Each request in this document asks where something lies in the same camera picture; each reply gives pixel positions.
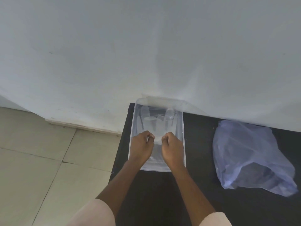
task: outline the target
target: sleeve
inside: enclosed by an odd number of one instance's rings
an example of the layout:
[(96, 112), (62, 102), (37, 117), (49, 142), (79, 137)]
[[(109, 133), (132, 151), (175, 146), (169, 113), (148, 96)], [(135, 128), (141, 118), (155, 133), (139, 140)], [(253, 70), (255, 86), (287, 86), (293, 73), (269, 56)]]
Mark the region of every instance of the sleeve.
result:
[(109, 206), (99, 199), (89, 201), (66, 226), (115, 226), (115, 218)]
[(203, 219), (200, 226), (232, 226), (224, 213), (211, 213)]

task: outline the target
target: person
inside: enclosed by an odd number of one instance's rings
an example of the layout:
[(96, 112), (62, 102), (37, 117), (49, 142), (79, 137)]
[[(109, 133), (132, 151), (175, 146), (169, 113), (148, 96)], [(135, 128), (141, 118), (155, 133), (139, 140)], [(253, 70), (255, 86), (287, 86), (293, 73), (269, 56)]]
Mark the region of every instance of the person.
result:
[[(133, 137), (129, 159), (120, 172), (96, 199), (88, 202), (70, 219), (67, 226), (114, 226), (135, 175), (151, 156), (154, 139), (149, 131)], [(179, 186), (192, 226), (231, 226), (224, 213), (215, 212), (190, 177), (183, 163), (183, 142), (171, 132), (162, 137), (162, 156)]]

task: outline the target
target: black table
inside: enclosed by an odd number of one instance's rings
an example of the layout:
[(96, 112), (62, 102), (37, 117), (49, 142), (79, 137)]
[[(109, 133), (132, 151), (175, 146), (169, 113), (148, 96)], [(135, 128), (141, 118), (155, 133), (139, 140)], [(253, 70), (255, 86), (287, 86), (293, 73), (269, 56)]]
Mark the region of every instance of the black table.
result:
[[(128, 109), (110, 181), (128, 159), (134, 104)], [(301, 193), (283, 197), (263, 189), (223, 189), (213, 163), (212, 141), (221, 119), (184, 113), (186, 167), (216, 211), (233, 226), (301, 225)], [(301, 187), (301, 133), (273, 128), (278, 147), (296, 170)], [(116, 225), (191, 225), (171, 173), (139, 171), (116, 219)]]

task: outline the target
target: tiled floor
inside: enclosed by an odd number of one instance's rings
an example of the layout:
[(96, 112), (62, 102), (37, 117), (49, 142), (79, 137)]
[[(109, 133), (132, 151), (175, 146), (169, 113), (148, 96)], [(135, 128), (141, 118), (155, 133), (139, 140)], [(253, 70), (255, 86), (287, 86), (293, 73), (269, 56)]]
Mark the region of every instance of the tiled floor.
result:
[(65, 225), (107, 185), (119, 141), (0, 107), (0, 225)]

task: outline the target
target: clear plastic bag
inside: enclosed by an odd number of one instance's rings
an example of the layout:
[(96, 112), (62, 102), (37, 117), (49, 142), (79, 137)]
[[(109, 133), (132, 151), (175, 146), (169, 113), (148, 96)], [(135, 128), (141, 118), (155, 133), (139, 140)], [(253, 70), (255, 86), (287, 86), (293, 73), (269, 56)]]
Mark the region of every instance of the clear plastic bag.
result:
[(224, 189), (263, 188), (288, 197), (296, 192), (295, 168), (268, 127), (220, 121), (213, 138), (217, 177)]
[[(170, 172), (169, 167), (162, 157), (162, 136), (172, 132), (184, 144), (183, 113), (173, 108), (158, 108), (147, 105), (135, 104), (131, 140), (132, 137), (150, 131), (155, 136), (153, 152), (150, 158), (142, 166), (145, 171)], [(186, 166), (185, 144), (184, 165)]]

